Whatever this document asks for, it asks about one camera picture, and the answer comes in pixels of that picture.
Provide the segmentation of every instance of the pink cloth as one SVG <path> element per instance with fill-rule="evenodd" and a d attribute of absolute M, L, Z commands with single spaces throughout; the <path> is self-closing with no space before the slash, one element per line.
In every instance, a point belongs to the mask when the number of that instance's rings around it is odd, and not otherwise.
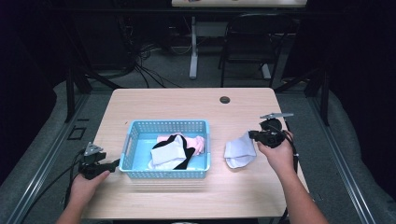
<path fill-rule="evenodd" d="M 194 138 L 190 138 L 190 137 L 184 136 L 182 133 L 173 133 L 171 135 L 174 135 L 174 134 L 182 135 L 187 141 L 187 147 L 195 148 L 195 152 L 194 152 L 194 154 L 192 154 L 192 156 L 197 156 L 204 152 L 205 139 L 203 137 L 196 136 Z M 166 141 L 166 140 L 168 140 L 169 137 L 170 137 L 170 135 L 158 135 L 157 143 Z"/>

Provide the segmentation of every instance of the cable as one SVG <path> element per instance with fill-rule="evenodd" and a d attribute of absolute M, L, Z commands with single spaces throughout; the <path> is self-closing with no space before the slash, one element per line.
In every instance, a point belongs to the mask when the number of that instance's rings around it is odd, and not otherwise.
<path fill-rule="evenodd" d="M 276 127 L 274 127 L 272 125 L 268 124 L 267 127 L 270 127 L 273 131 L 282 134 L 285 137 L 285 139 L 289 142 L 289 144 L 291 145 L 291 148 L 292 148 L 292 151 L 293 151 L 293 168 L 294 168 L 294 171 L 297 174 L 297 170 L 298 170 L 298 156 L 299 155 L 297 153 L 296 147 L 294 146 L 294 143 L 293 143 L 293 140 L 292 140 L 291 136 L 288 133 L 284 133 L 284 132 L 280 131 L 278 128 L 276 128 Z M 286 219 L 286 217 L 288 216 L 288 213 L 289 213 L 288 212 L 288 208 L 286 207 L 285 208 L 285 212 L 283 213 L 282 217 L 279 219 L 279 221 L 277 223 L 280 224 L 281 222 L 283 222 Z"/>
<path fill-rule="evenodd" d="M 35 204 L 38 202 L 38 200 L 47 192 L 47 190 L 50 189 L 50 187 L 52 187 L 53 184 L 56 183 L 56 181 L 58 181 L 64 174 L 66 174 L 70 169 L 73 169 L 74 166 L 76 164 L 78 164 L 79 161 L 76 161 L 74 164 L 72 164 L 71 166 L 69 166 L 66 170 L 64 170 L 63 172 L 61 172 L 60 175 L 58 175 L 54 180 L 52 180 L 52 182 L 50 182 L 46 188 L 43 189 L 43 191 L 35 198 L 35 200 L 32 202 L 32 204 L 29 206 L 29 209 L 27 210 L 27 212 L 25 213 L 25 215 L 23 216 L 21 223 L 23 223 L 23 221 L 26 219 L 27 215 L 31 212 L 31 210 L 33 209 L 33 207 L 35 206 Z"/>
<path fill-rule="evenodd" d="M 66 208 L 67 204 L 69 203 L 70 191 L 72 189 L 73 180 L 75 178 L 75 176 L 74 176 L 74 166 L 75 166 L 75 164 L 78 163 L 77 162 L 78 156 L 82 155 L 84 153 L 84 151 L 85 151 L 85 149 L 80 150 L 78 152 L 78 154 L 75 156 L 75 158 L 73 159 L 73 162 L 72 162 L 72 165 L 71 165 L 71 167 L 73 166 L 73 168 L 70 169 L 70 174 L 69 174 L 69 185 L 67 187 L 66 194 L 64 195 L 64 209 Z"/>

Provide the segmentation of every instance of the chair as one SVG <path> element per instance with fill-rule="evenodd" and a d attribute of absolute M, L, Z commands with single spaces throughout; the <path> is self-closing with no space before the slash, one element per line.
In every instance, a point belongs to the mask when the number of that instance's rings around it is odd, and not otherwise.
<path fill-rule="evenodd" d="M 258 63 L 259 70 L 266 63 L 273 64 L 269 87 L 272 87 L 277 61 L 285 36 L 292 28 L 292 19 L 279 14 L 246 13 L 234 17 L 224 35 L 219 60 L 221 84 L 227 63 Z"/>

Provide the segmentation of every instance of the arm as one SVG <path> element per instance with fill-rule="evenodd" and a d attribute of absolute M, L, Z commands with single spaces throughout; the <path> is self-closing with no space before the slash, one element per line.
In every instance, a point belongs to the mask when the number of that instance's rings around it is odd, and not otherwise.
<path fill-rule="evenodd" d="M 261 142 L 258 142 L 257 145 L 259 151 L 267 157 L 280 180 L 285 193 L 290 223 L 328 223 L 294 171 L 290 143 L 285 140 L 275 148 L 267 147 Z"/>
<path fill-rule="evenodd" d="M 71 188 L 70 201 L 56 223 L 79 223 L 82 211 L 91 200 L 96 188 L 109 174 L 109 171 L 104 171 L 92 180 L 85 179 L 82 174 L 77 175 Z"/>

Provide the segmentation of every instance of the wooden table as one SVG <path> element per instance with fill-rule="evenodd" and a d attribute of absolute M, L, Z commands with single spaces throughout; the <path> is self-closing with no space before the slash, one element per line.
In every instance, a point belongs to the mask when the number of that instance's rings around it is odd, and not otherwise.
<path fill-rule="evenodd" d="M 227 96 L 230 103 L 219 98 Z M 260 129 L 261 115 L 280 112 L 271 89 L 129 89 L 116 90 L 94 143 L 120 157 L 134 119 L 206 119 L 210 129 L 211 167 L 200 180 L 132 180 L 116 170 L 98 188 L 85 218 L 188 219 L 280 217 L 284 194 L 264 155 L 243 168 L 231 169 L 223 158 L 227 141 Z M 299 177 L 306 186 L 302 171 Z"/>

